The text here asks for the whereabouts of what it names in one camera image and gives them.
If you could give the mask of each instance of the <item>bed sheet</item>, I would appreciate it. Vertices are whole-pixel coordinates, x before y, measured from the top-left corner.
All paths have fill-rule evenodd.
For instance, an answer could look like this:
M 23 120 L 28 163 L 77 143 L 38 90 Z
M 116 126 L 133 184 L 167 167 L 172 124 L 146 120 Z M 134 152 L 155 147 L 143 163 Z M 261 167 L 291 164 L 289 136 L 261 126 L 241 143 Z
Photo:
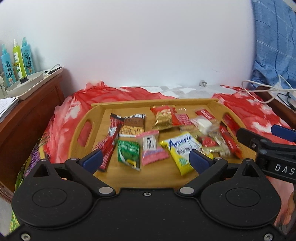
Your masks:
M 289 127 L 287 123 L 276 116 L 270 107 L 253 100 L 241 91 L 241 88 L 229 86 L 195 86 L 189 88 L 181 85 L 112 88 L 100 82 L 97 85 L 88 84 L 86 89 L 67 97 L 61 106 L 55 108 L 54 115 L 41 140 L 34 147 L 18 175 L 16 189 L 39 159 L 48 158 L 51 163 L 63 163 L 67 159 L 75 128 L 81 118 L 90 110 L 92 103 L 211 97 L 218 98 L 220 103 L 234 111 L 248 129 L 271 139 L 273 142 L 292 144 L 271 134 L 272 125 L 279 124 Z M 291 205 L 288 205 L 288 200 L 293 192 L 293 185 L 273 178 L 269 179 L 282 200 L 282 207 L 275 224 L 277 226 L 287 224 L 294 210 Z M 13 231 L 18 225 L 13 214 L 10 231 Z

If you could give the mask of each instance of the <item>white wall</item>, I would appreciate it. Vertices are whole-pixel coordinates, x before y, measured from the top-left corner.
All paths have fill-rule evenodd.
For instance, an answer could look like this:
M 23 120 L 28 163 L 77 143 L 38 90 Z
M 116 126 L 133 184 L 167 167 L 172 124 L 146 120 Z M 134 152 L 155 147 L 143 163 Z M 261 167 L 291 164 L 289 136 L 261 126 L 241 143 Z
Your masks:
M 252 70 L 253 21 L 250 0 L 4 0 L 0 44 L 12 52 L 26 36 L 37 70 L 65 65 L 65 94 L 99 80 L 240 85 Z

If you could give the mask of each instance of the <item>blue spray bottle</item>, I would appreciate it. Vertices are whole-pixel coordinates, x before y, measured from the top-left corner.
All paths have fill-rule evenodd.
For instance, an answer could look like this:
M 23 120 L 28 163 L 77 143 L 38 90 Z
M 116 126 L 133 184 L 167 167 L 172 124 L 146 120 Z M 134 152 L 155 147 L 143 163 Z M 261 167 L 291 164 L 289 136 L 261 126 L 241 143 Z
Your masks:
M 7 86 L 11 86 L 17 80 L 15 78 L 15 74 L 12 69 L 11 59 L 9 53 L 7 53 L 5 44 L 2 44 L 2 65 L 6 76 Z
M 34 74 L 34 66 L 32 62 L 32 56 L 31 56 L 31 49 L 30 45 L 28 45 L 26 37 L 22 38 L 22 59 L 24 62 L 26 74 Z

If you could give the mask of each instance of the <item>green snack package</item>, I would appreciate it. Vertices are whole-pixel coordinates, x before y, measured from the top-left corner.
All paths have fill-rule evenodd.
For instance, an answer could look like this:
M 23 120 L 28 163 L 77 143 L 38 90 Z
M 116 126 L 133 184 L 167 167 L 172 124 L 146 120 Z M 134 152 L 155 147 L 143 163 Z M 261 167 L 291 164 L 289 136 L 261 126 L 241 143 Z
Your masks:
M 118 141 L 118 161 L 140 170 L 140 145 L 137 142 Z

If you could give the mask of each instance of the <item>white bowl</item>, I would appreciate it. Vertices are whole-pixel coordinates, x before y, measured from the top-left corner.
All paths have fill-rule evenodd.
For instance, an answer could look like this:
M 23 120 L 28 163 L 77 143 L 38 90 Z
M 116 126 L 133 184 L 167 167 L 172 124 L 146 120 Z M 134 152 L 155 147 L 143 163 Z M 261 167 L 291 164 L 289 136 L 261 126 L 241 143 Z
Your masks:
M 37 72 L 27 77 L 27 82 L 21 84 L 19 80 L 8 87 L 6 91 L 9 97 L 16 97 L 22 95 L 29 89 L 31 89 L 34 85 L 38 84 L 41 80 L 43 80 L 43 72 Z

